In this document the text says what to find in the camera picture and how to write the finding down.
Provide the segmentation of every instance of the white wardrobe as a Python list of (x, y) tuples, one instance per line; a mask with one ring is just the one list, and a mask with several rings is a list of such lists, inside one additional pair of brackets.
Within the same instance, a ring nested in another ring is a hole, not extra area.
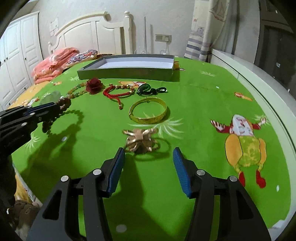
[(38, 13), (12, 21), (0, 38), (0, 110), (34, 84), (31, 73), (42, 58)]

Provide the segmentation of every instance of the headboard panel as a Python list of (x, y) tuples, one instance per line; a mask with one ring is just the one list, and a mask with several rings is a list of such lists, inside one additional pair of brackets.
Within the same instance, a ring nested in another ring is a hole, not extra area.
[(126, 11), (120, 23), (106, 20), (107, 12), (86, 14), (65, 24), (56, 34), (54, 45), (48, 43), (49, 54), (65, 47), (77, 48), (80, 52), (95, 49), (99, 53), (132, 54), (131, 18)]

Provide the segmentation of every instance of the red braided bracelet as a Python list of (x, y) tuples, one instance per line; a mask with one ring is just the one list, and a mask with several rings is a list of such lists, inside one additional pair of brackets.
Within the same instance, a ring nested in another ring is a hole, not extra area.
[[(135, 88), (130, 86), (130, 85), (113, 85), (113, 84), (109, 84), (109, 86), (110, 87), (108, 87), (108, 88), (106, 88), (104, 90), (103, 95), (105, 95), (109, 99), (116, 99), (118, 101), (118, 104), (119, 104), (119, 109), (122, 110), (122, 104), (121, 104), (121, 101), (120, 101), (120, 99), (118, 97), (133, 94), (135, 92)], [(109, 92), (114, 90), (114, 89), (130, 89), (130, 91), (126, 92), (126, 93), (122, 93), (122, 94), (117, 94), (117, 95), (109, 94)]]

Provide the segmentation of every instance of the folded pink quilt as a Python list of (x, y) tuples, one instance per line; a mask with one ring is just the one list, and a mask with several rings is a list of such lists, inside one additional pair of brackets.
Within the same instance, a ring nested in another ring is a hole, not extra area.
[(69, 58), (79, 53), (76, 48), (63, 48), (37, 64), (32, 72), (35, 84), (51, 81), (66, 68)]

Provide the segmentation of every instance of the power socket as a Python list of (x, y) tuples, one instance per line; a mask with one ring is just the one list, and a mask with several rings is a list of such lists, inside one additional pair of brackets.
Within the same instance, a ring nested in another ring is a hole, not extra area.
[(171, 42), (172, 36), (167, 34), (156, 34), (155, 35), (156, 42)]

